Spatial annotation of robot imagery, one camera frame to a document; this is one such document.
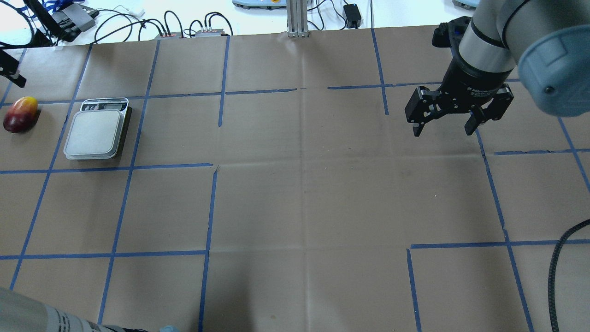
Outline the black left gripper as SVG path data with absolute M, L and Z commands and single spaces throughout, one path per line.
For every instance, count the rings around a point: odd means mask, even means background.
M 0 50 L 0 75 L 7 78 L 19 88 L 26 85 L 27 79 L 19 71 L 20 62 L 8 54 L 5 50 Z

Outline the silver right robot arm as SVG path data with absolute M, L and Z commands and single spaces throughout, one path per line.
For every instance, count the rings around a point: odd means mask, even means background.
M 441 23 L 432 45 L 449 48 L 452 59 L 441 86 L 417 87 L 405 107 L 414 136 L 446 115 L 468 114 L 467 135 L 502 119 L 514 69 L 544 113 L 588 113 L 589 11 L 587 0 L 481 0 L 472 17 Z

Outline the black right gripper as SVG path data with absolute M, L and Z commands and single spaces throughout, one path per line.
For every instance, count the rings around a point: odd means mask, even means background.
M 425 124 L 445 115 L 469 113 L 464 125 L 468 136 L 481 124 L 502 119 L 514 101 L 506 83 L 509 73 L 487 73 L 451 61 L 437 89 L 419 85 L 413 91 L 405 107 L 405 119 L 413 124 L 413 135 L 418 138 Z

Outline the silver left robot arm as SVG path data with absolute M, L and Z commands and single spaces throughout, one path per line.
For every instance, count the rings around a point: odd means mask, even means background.
M 38 124 L 1 131 L 1 330 L 176 332 L 166 268 L 172 249 L 125 247 L 122 212 L 131 192 L 134 146 L 159 44 L 15 50 L 27 87 L 2 85 L 1 113 L 36 95 Z M 68 160 L 72 116 L 86 99 L 120 95 L 132 107 L 124 151 L 112 160 Z

